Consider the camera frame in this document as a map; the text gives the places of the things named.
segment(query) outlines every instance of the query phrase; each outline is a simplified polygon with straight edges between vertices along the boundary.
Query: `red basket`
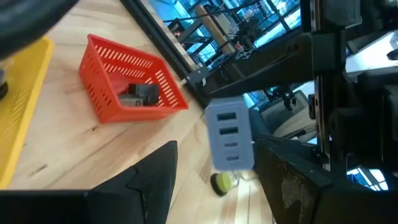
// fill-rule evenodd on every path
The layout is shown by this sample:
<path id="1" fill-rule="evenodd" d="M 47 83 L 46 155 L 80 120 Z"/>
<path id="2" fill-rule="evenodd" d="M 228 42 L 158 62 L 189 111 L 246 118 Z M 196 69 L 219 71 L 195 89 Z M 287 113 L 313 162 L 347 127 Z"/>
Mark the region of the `red basket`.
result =
<path id="1" fill-rule="evenodd" d="M 161 119 L 188 108 L 162 59 L 91 34 L 87 38 L 88 45 L 79 73 L 99 121 Z M 158 104 L 141 107 L 121 105 L 118 89 L 129 83 L 158 84 Z"/>

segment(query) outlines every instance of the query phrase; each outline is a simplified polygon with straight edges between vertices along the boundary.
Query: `power strip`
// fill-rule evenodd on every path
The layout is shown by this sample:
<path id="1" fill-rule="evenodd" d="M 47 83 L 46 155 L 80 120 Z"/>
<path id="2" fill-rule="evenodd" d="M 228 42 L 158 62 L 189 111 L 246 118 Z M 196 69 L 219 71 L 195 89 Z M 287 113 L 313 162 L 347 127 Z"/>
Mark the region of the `power strip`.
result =
<path id="1" fill-rule="evenodd" d="M 251 126 L 243 96 L 213 99 L 205 109 L 205 120 L 215 168 L 252 169 Z"/>

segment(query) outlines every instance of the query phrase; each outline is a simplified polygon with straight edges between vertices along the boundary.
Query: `black cable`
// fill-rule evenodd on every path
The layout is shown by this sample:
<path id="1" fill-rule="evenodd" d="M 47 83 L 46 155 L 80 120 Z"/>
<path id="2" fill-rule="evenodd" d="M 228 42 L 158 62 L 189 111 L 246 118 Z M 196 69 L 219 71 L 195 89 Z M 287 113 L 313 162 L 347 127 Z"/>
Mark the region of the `black cable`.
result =
<path id="1" fill-rule="evenodd" d="M 247 4 L 243 4 L 243 5 L 239 6 L 239 7 L 235 7 L 235 8 L 232 8 L 232 9 L 225 9 L 225 10 L 220 10 L 220 11 L 216 11 L 216 12 L 209 12 L 208 14 L 203 14 L 203 15 L 200 15 L 200 16 L 186 17 L 186 18 L 181 18 L 181 19 L 175 18 L 175 19 L 166 20 L 166 21 L 163 21 L 163 22 L 173 22 L 174 20 L 184 21 L 184 20 L 189 20 L 189 19 L 199 19 L 199 18 L 202 18 L 202 17 L 205 17 L 205 16 L 212 16 L 214 14 L 221 14 L 221 13 L 225 13 L 225 12 L 239 11 L 241 9 L 244 9 L 245 7 L 249 7 L 249 6 L 252 6 L 254 4 L 257 4 L 258 2 L 259 2 L 259 0 L 254 0 L 253 2 L 250 2 L 250 3 L 247 3 Z"/>

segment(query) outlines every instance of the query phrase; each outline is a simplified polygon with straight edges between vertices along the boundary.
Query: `wooden tabletop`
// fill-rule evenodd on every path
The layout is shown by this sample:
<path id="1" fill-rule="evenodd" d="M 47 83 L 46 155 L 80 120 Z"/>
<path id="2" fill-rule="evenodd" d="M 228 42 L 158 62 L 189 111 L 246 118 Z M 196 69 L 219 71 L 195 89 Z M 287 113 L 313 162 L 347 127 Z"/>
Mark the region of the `wooden tabletop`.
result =
<path id="1" fill-rule="evenodd" d="M 48 34 L 55 50 L 10 189 L 89 189 L 166 142 L 204 130 L 203 110 L 184 89 L 186 111 L 160 121 L 100 124 L 78 76 L 87 34 L 161 56 L 118 0 L 81 0 Z"/>

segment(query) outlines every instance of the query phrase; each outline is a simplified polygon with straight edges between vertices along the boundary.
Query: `yellow edge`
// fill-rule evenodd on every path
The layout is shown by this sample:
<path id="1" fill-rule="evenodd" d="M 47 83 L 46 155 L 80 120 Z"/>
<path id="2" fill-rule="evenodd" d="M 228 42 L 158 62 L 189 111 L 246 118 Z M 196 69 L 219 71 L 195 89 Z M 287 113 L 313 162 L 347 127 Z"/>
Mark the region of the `yellow edge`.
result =
<path id="1" fill-rule="evenodd" d="M 24 145 L 24 139 L 26 136 L 26 132 L 29 128 L 30 120 L 32 119 L 33 112 L 35 110 L 36 102 L 39 97 L 39 93 L 42 89 L 43 80 L 45 74 L 47 72 L 47 68 L 51 61 L 52 52 L 54 50 L 54 42 L 46 37 L 43 37 L 44 41 L 46 41 L 49 46 L 47 47 L 47 51 L 45 53 L 45 58 L 42 62 L 42 66 L 40 68 L 40 72 L 36 77 L 36 81 L 34 83 L 34 87 L 32 92 L 30 93 L 30 98 L 26 106 L 26 110 L 24 111 L 24 115 L 22 117 L 21 125 L 18 130 L 17 137 L 15 139 L 15 145 L 12 148 L 10 159 L 8 161 L 8 165 L 4 170 L 3 177 L 0 180 L 0 189 L 5 189 L 9 183 L 11 182 L 12 176 L 14 175 L 14 171 L 16 165 L 18 163 L 19 154 L 22 151 L 22 147 Z"/>

